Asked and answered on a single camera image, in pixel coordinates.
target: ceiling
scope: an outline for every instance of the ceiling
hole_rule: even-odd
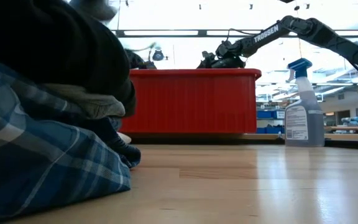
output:
[[[290,4],[278,0],[128,0],[109,3],[119,10],[117,16],[108,24],[112,30],[261,30],[286,15],[304,19],[315,17],[333,29],[358,30],[358,0],[297,0]],[[294,11],[296,5],[299,5],[300,9]],[[143,49],[155,42],[157,48],[168,56],[168,60],[155,62],[156,66],[159,69],[178,69],[196,68],[203,59],[202,51],[214,52],[222,40],[215,37],[169,37],[122,38],[121,42],[128,49]],[[149,52],[143,50],[136,53],[147,59]],[[289,78],[287,65],[300,57],[313,63],[309,69],[312,83],[333,83],[331,86],[317,86],[317,93],[332,94],[346,88],[336,86],[338,83],[358,83],[358,73],[341,56],[297,38],[281,38],[260,48],[247,59],[247,68],[258,68],[262,71],[262,78],[257,81],[256,92],[259,98],[296,97],[296,94],[293,94],[296,93],[294,81],[286,82]]]

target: bottle label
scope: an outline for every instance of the bottle label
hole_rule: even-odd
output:
[[[287,109],[285,117],[285,134],[288,140],[309,140],[305,107],[291,107]]]
[[[324,114],[324,112],[318,110],[309,110],[309,114]]]

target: blue bin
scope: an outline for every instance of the blue bin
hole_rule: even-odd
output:
[[[258,111],[257,118],[273,118],[272,111]]]
[[[266,128],[266,134],[278,134],[282,128]]]
[[[257,134],[266,134],[266,128],[257,128],[256,133]]]

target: lamp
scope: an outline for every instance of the lamp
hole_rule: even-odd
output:
[[[154,61],[161,61],[164,59],[164,54],[162,53],[161,49],[156,49],[153,54],[153,60]]]

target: dark jacket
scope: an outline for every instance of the dark jacket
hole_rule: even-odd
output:
[[[129,61],[118,38],[62,0],[0,0],[0,62],[36,83],[84,86],[135,110]]]

